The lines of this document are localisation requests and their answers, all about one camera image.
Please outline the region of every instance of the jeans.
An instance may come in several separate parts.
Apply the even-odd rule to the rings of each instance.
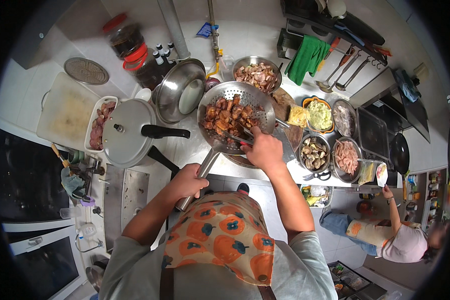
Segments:
[[[333,234],[348,238],[359,245],[368,255],[377,256],[377,246],[364,242],[358,238],[349,237],[345,234],[348,225],[350,225],[353,220],[354,218],[348,214],[333,213],[329,210],[320,217],[320,225],[326,230],[331,231]]]

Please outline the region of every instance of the pot lid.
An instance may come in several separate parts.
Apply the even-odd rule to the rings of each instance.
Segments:
[[[144,125],[155,125],[154,109],[142,99],[130,99],[110,114],[103,127],[103,150],[115,166],[135,166],[152,147],[153,139],[142,135]]]

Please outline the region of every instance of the pink t-shirt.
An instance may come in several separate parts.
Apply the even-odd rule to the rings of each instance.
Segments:
[[[402,224],[395,237],[383,248],[377,247],[377,255],[396,263],[415,263],[422,259],[427,248],[427,238],[420,228]]]

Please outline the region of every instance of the colander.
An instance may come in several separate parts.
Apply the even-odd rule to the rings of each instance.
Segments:
[[[200,166],[198,171],[198,177],[204,178],[210,172],[213,164],[215,163],[220,153],[229,155],[242,155],[245,154],[240,150],[240,144],[234,142],[232,144],[227,143],[227,136],[219,135],[213,129],[205,129],[202,122],[205,119],[206,106],[208,104],[215,104],[216,101],[223,97],[225,99],[233,99],[235,94],[240,95],[240,104],[252,106],[253,113],[251,118],[257,118],[259,120],[259,128],[262,132],[272,134],[275,129],[275,111],[272,103],[267,99],[267,95],[262,93],[258,88],[238,81],[229,81],[220,83],[212,87],[207,93],[205,93],[198,105],[197,122],[200,128],[201,135],[211,146],[205,160]],[[181,211],[185,211],[188,205],[192,202],[193,196],[180,199],[176,208]]]

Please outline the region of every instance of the wok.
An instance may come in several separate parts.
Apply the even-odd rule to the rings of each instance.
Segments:
[[[410,152],[408,150],[407,140],[401,133],[397,133],[390,143],[390,160],[395,170],[402,174],[403,183],[403,203],[407,202],[407,186],[405,183],[405,174],[410,164]]]

